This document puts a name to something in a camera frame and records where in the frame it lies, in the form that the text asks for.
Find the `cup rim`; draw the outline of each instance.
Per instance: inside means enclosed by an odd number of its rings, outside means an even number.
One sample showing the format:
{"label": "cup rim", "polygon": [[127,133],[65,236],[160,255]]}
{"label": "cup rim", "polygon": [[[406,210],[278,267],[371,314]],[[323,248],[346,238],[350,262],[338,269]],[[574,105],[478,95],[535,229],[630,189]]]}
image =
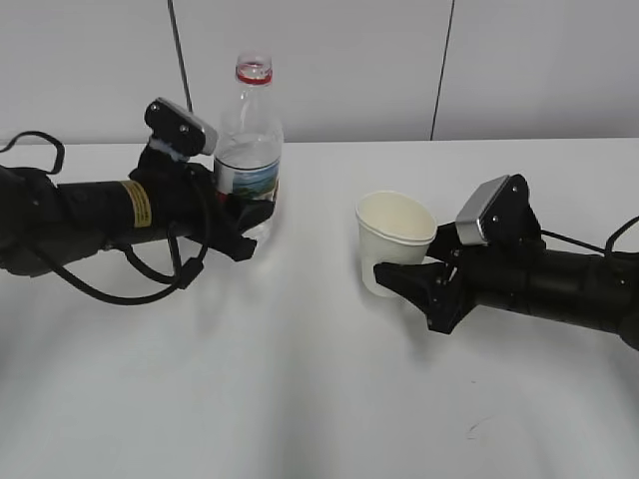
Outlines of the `cup rim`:
{"label": "cup rim", "polygon": [[[382,231],[380,231],[379,229],[371,226],[369,223],[367,223],[362,217],[361,217],[361,213],[359,211],[359,206],[361,205],[361,203],[366,200],[367,198],[372,197],[373,195],[378,195],[381,193],[390,193],[393,195],[397,195],[399,197],[403,197],[417,205],[419,205],[432,219],[432,223],[434,224],[434,231],[432,233],[432,236],[430,236],[428,239],[407,239],[407,238],[403,238],[397,235],[390,235],[388,233],[384,233]],[[400,193],[400,192],[396,192],[393,190],[378,190],[376,192],[371,192],[368,193],[366,195],[364,195],[363,197],[361,197],[359,199],[359,201],[357,202],[357,205],[355,207],[355,215],[357,216],[357,222],[364,227],[366,230],[370,231],[371,233],[377,235],[378,237],[384,238],[385,240],[391,240],[393,242],[399,243],[399,244],[405,244],[407,246],[422,246],[425,244],[430,244],[434,238],[437,236],[437,220],[435,219],[435,216],[430,212],[430,210],[425,207],[422,203],[420,203],[419,201],[417,201],[414,198],[411,198],[408,195],[405,195],[404,193]]]}

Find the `white wall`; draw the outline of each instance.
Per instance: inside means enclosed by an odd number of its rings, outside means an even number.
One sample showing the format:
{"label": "white wall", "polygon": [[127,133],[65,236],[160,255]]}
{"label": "white wall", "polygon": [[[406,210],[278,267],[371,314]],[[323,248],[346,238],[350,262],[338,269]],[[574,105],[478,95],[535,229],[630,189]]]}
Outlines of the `white wall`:
{"label": "white wall", "polygon": [[272,52],[289,141],[424,140],[450,0],[179,0],[194,104],[216,118],[243,49]]}
{"label": "white wall", "polygon": [[639,135],[639,2],[457,0],[435,138]]}
{"label": "white wall", "polygon": [[27,129],[72,143],[142,141],[147,104],[182,98],[157,0],[4,0],[0,65],[0,141]]}
{"label": "white wall", "polygon": [[[289,141],[420,140],[450,0],[175,0],[198,113],[216,123],[235,57],[273,53]],[[0,141],[140,142],[156,96],[184,103],[167,2],[11,0],[0,16]]]}
{"label": "white wall", "polygon": [[[175,0],[197,112],[235,57],[275,58],[289,141],[428,138],[451,0]],[[456,0],[436,139],[639,135],[639,2]],[[0,143],[142,142],[157,96],[184,103],[164,0],[7,0]]]}

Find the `black cable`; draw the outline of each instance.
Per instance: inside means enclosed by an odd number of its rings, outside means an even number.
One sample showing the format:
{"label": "black cable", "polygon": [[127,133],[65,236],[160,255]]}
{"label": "black cable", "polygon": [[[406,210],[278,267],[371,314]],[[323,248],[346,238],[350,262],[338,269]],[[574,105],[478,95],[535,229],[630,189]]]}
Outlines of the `black cable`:
{"label": "black cable", "polygon": [[49,172],[45,170],[40,170],[41,172],[45,172],[47,175],[57,175],[58,173],[62,171],[62,165],[64,164],[64,155],[65,155],[64,145],[62,144],[60,140],[58,140],[55,137],[52,137],[48,133],[38,132],[35,130],[29,131],[29,132],[22,132],[19,135],[16,135],[15,137],[13,137],[9,141],[9,143],[2,150],[0,150],[0,153],[8,152],[16,145],[16,143],[18,143],[18,140],[24,137],[41,138],[49,142],[56,149],[56,159],[53,163],[53,168]]}
{"label": "black cable", "polygon": [[601,254],[605,253],[605,251],[604,251],[604,249],[602,247],[595,246],[594,244],[590,244],[588,242],[584,242],[584,241],[581,241],[579,239],[573,239],[571,237],[565,237],[564,235],[560,235],[559,233],[553,233],[553,232],[549,232],[547,230],[542,230],[541,234],[544,235],[545,237],[555,238],[556,240],[568,242],[568,243],[574,244],[576,246],[581,246],[581,247],[583,247],[585,249],[590,249],[591,251],[599,252]]}
{"label": "black cable", "polygon": [[117,244],[114,246],[114,249],[123,252],[129,264],[152,281],[158,282],[160,284],[171,284],[176,278],[175,276],[162,274],[161,272],[156,271],[148,266],[140,259],[139,256],[136,255],[136,253],[133,251],[133,247],[130,244]]}
{"label": "black cable", "polygon": [[[192,170],[188,170],[188,175],[189,175],[189,181],[191,185],[193,186],[196,192],[196,195],[198,196],[198,199],[200,200],[200,205],[202,206],[203,215],[204,215],[204,225],[205,225],[205,239],[202,242],[202,247],[200,248],[198,255],[196,257],[192,257],[188,259],[187,262],[185,263],[186,265],[186,264],[189,264],[190,261],[191,262],[194,261],[198,266],[195,269],[195,275],[197,275],[204,267],[203,260],[204,260],[204,257],[207,255],[207,251],[209,249],[209,243],[211,242],[211,235],[212,235],[211,210],[209,208],[209,203],[207,202],[205,194],[202,192],[198,183],[194,180],[195,172],[193,172]],[[177,240],[175,239],[175,236],[173,235],[171,230],[169,230],[168,241],[170,244],[170,248],[171,249],[175,248],[177,250],[177,247],[178,247]],[[74,286],[76,289],[84,292],[85,294],[93,297],[94,299],[98,299],[100,301],[107,302],[109,304],[116,304],[121,306],[137,306],[142,304],[149,304],[151,302],[158,301],[168,296],[169,294],[171,294],[172,292],[176,291],[179,288],[186,287],[185,280],[187,281],[186,284],[188,284],[195,278],[195,277],[189,277],[189,278],[183,277],[181,268],[179,267],[178,264],[176,264],[176,257],[179,257],[179,254],[175,255],[174,253],[172,253],[175,275],[174,275],[173,282],[169,284],[169,286],[162,289],[161,291],[158,291],[154,294],[150,294],[147,296],[138,296],[138,297],[116,296],[113,294],[108,294],[106,292],[103,292],[99,289],[96,289],[92,285],[86,283],[85,281],[80,279],[78,276],[76,276],[74,273],[69,271],[66,267],[52,260],[48,254],[46,254],[44,251],[39,249],[34,243],[31,242],[30,239],[22,238],[22,243],[38,258],[40,258],[40,260],[44,262],[47,265],[47,267],[49,267],[53,272],[58,274],[65,281],[67,281],[69,284]],[[153,273],[157,273],[156,271],[151,269],[149,266],[144,264],[137,256],[135,256],[135,258],[139,261],[138,266],[141,266],[141,268],[136,267],[137,270],[139,270],[140,272],[142,272],[143,270],[145,272],[152,271]]]}
{"label": "black cable", "polygon": [[639,217],[635,217],[632,220],[628,220],[619,230],[613,233],[608,241],[606,242],[606,248],[604,251],[604,255],[606,259],[610,260],[612,258],[625,258],[625,259],[635,259],[639,257],[639,253],[636,252],[623,252],[623,251],[613,251],[612,249],[615,246],[615,243],[621,236],[634,227],[637,223],[639,223]]}

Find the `bottle label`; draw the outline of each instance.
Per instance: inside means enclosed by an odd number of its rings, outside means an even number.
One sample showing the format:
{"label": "bottle label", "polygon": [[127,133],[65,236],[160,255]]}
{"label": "bottle label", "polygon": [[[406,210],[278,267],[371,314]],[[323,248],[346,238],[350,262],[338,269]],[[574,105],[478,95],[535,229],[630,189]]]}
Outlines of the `bottle label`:
{"label": "bottle label", "polygon": [[222,202],[230,194],[245,200],[274,202],[278,196],[280,159],[266,167],[241,169],[225,165],[216,158],[213,177]]}

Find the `black cylinder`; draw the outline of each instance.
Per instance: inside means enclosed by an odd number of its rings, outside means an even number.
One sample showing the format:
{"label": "black cylinder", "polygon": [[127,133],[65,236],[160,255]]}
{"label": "black cylinder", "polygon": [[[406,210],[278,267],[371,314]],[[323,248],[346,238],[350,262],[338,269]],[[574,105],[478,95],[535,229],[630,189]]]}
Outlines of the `black cylinder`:
{"label": "black cylinder", "polygon": [[637,265],[603,256],[541,249],[527,256],[492,247],[464,253],[477,304],[619,332],[632,314]]}

